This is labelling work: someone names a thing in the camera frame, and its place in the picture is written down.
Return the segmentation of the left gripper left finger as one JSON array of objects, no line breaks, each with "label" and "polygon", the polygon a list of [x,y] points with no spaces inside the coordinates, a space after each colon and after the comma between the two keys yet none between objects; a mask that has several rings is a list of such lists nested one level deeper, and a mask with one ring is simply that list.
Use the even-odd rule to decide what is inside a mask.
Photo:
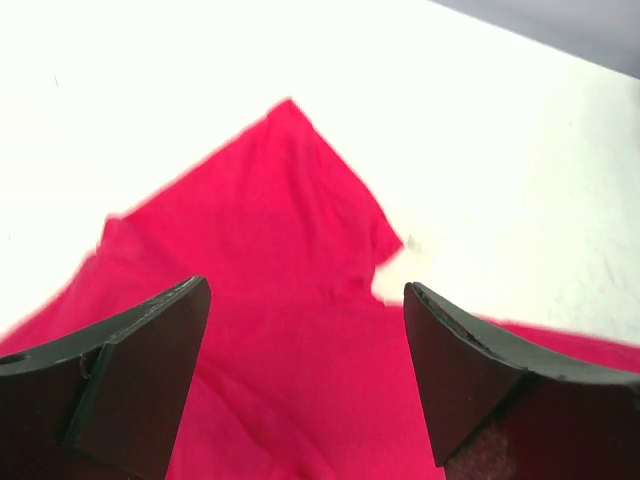
[{"label": "left gripper left finger", "polygon": [[2,357],[2,478],[165,478],[210,304],[207,281],[191,277]]}]

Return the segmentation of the red t-shirt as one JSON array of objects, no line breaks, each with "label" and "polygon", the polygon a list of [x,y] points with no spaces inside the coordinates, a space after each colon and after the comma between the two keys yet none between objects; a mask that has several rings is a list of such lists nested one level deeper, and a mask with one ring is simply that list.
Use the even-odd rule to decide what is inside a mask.
[{"label": "red t-shirt", "polygon": [[[371,291],[401,246],[364,184],[285,101],[108,220],[2,357],[202,277],[211,304],[163,479],[449,479],[434,462],[403,305]],[[501,328],[639,376],[636,349]]]}]

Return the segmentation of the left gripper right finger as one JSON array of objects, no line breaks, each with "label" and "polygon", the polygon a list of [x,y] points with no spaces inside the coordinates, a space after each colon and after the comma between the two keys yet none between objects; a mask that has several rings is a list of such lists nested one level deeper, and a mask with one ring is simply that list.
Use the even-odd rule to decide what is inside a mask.
[{"label": "left gripper right finger", "polygon": [[405,286],[434,462],[449,479],[635,479],[639,376],[579,360]]}]

